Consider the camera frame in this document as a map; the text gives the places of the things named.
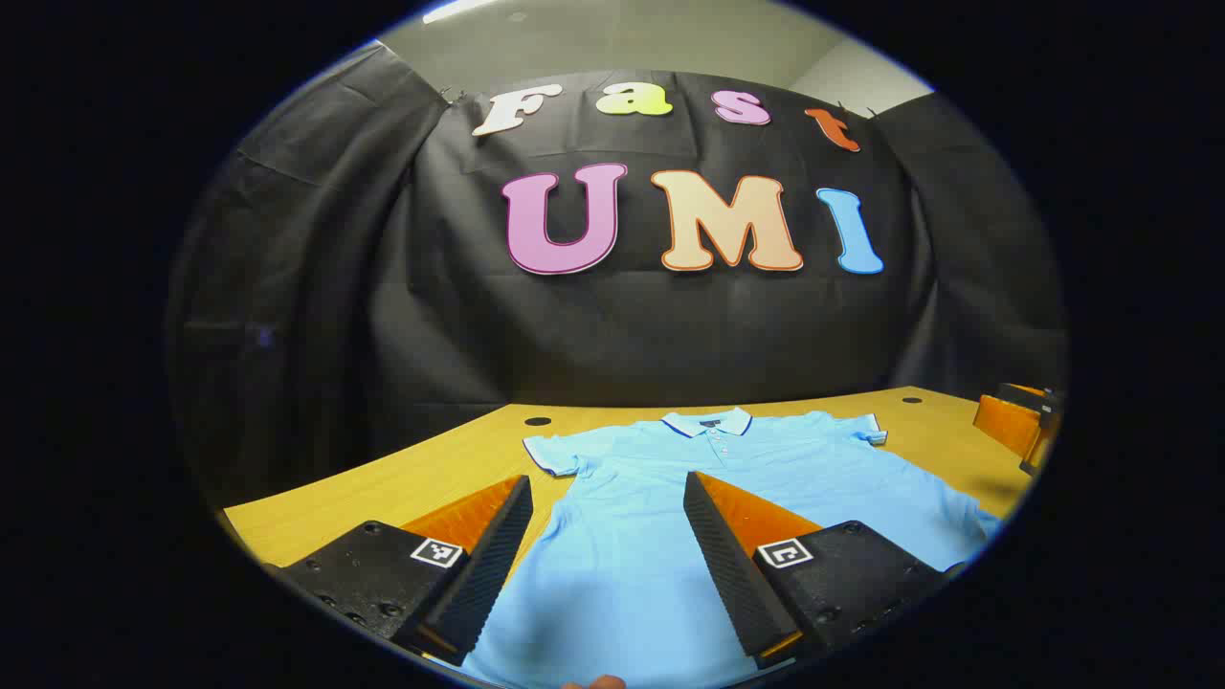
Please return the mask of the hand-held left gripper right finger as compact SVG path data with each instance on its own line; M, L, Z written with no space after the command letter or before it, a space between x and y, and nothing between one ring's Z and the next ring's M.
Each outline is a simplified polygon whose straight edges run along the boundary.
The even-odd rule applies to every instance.
M821 527L710 474L686 477L684 510L761 671L840 653L951 580L862 521Z

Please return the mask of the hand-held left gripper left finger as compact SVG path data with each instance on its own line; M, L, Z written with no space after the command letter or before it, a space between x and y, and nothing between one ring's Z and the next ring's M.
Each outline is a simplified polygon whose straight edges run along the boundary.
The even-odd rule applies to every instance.
M363 631L461 664L532 515L530 481L512 476L402 526L363 521L289 566L266 568Z

